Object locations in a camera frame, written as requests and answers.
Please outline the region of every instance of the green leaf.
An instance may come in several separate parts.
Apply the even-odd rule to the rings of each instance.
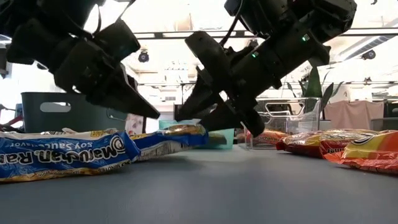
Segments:
[[[333,94],[333,87],[334,87],[334,84],[332,83],[328,86],[328,88],[326,88],[326,90],[323,94],[323,97],[321,99],[321,111],[323,111],[323,109],[325,109],[326,105],[328,104],[328,102]]]
[[[343,83],[344,83],[344,82],[341,82],[341,83],[339,83],[339,84],[337,85],[337,88],[336,88],[335,91],[331,94],[330,97],[334,97],[334,96],[338,93],[338,90],[340,89],[340,86],[341,86]]]
[[[293,87],[292,87],[292,85],[291,85],[290,83],[288,83],[288,82],[286,83],[286,85],[287,85],[287,88],[290,89],[291,92],[293,93],[294,98],[296,98],[297,96],[296,96],[296,94],[294,94],[294,92],[293,92]]]
[[[322,97],[322,87],[317,68],[312,68],[308,78],[308,88],[304,97]]]
[[[322,86],[323,86],[323,84],[325,84],[325,80],[326,80],[326,77],[328,76],[329,72],[326,73],[325,77],[323,77]]]
[[[298,84],[300,84],[301,87],[301,92],[302,92],[302,97],[304,97],[305,92],[307,91],[307,88],[304,87],[303,83],[298,81]]]

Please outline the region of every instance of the blue noodle package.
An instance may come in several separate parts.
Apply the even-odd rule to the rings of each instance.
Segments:
[[[141,150],[138,161],[169,155],[208,142],[208,132],[199,124],[179,124],[151,134],[130,136]]]
[[[125,132],[0,133],[0,181],[96,175],[130,164],[140,153]]]

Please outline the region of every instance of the table surface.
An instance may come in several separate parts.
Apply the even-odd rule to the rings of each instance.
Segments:
[[[398,178],[276,151],[188,151],[0,185],[2,223],[396,223]]]

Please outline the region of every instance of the robotic hand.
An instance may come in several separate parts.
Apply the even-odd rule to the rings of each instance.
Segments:
[[[135,0],[130,0],[129,7]],[[94,34],[83,26],[94,5],[104,0],[0,0],[0,34],[12,37],[7,59],[32,64],[34,60],[54,74],[55,84],[69,93],[86,95],[93,104],[158,118],[159,112],[138,94],[135,80],[120,61],[140,49],[120,18]],[[328,64],[329,47],[322,43],[347,31],[354,19],[354,0],[227,0],[235,17],[228,35],[217,43],[206,32],[185,39],[202,62],[192,95],[178,119],[189,119],[209,106],[217,108],[201,124],[209,131],[241,127],[254,135],[264,124],[253,109],[256,96],[309,60]],[[245,28],[264,41],[239,52],[224,44],[234,26]],[[224,102],[219,93],[225,91]]]

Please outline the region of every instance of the maruchan ramen package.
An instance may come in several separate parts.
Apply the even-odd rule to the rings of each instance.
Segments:
[[[138,161],[146,161],[185,151],[193,146],[205,145],[208,143],[209,135],[206,129],[199,124],[178,124],[165,130],[151,134],[133,135],[130,138],[141,150]]]
[[[274,131],[270,129],[265,129],[260,135],[252,139],[251,133],[248,131],[246,135],[246,142],[250,142],[253,140],[253,146],[257,146],[260,144],[277,144],[282,138],[288,136],[288,134]]]
[[[101,174],[130,164],[139,154],[125,132],[0,133],[0,181]]]
[[[357,169],[398,174],[398,132],[354,140],[343,152],[326,154],[325,158]]]
[[[377,131],[362,129],[332,129],[294,134],[277,143],[277,150],[323,159],[323,155],[340,152],[352,140],[375,136]]]

